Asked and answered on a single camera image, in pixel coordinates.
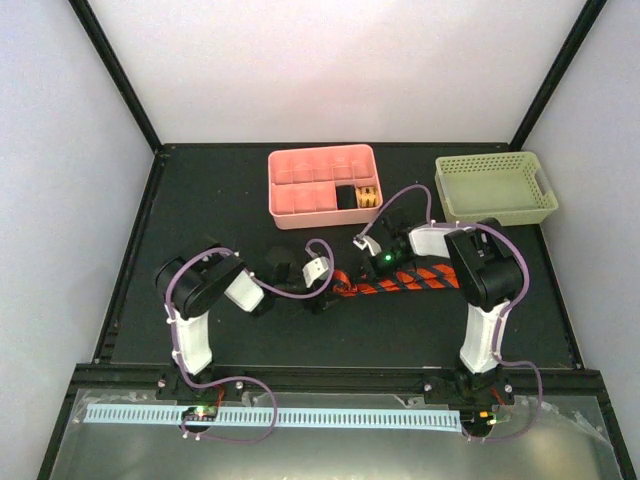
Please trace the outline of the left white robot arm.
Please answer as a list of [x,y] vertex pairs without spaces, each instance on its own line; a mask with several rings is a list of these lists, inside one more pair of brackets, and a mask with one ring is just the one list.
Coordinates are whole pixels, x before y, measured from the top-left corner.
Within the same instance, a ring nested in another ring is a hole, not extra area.
[[297,283],[266,282],[249,269],[237,251],[213,242],[177,255],[159,267],[154,286],[167,313],[172,358],[183,370],[179,386],[191,398],[205,398],[214,388],[215,376],[206,368],[213,362],[209,313],[221,299],[254,314],[273,298],[311,301],[328,292],[335,273],[331,247],[324,240],[311,239],[305,252],[309,261]]

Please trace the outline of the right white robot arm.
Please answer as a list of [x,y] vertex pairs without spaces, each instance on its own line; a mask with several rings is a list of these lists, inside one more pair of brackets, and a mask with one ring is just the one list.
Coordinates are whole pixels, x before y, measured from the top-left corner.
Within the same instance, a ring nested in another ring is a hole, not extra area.
[[366,271],[377,277],[396,273],[420,257],[441,257],[451,264],[467,303],[465,337],[452,383],[461,400],[479,402],[497,381],[509,312],[529,288],[522,254],[494,217],[396,228],[387,248],[368,234],[371,228],[367,224],[353,243],[366,252]]

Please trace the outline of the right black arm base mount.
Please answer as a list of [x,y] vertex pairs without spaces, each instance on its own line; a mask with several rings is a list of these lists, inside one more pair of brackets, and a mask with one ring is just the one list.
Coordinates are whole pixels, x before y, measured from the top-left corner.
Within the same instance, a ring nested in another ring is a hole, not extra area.
[[507,380],[501,367],[474,374],[466,367],[440,369],[423,376],[426,403],[449,406],[481,407],[512,405],[513,394],[506,390]]

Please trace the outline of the orange navy striped tie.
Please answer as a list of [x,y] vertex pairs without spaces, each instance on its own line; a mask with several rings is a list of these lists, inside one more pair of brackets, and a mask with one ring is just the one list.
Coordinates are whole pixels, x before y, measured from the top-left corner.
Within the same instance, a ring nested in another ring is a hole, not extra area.
[[349,276],[345,271],[336,270],[331,283],[331,292],[345,298],[458,288],[454,269],[447,264],[401,269],[380,278],[364,273]]

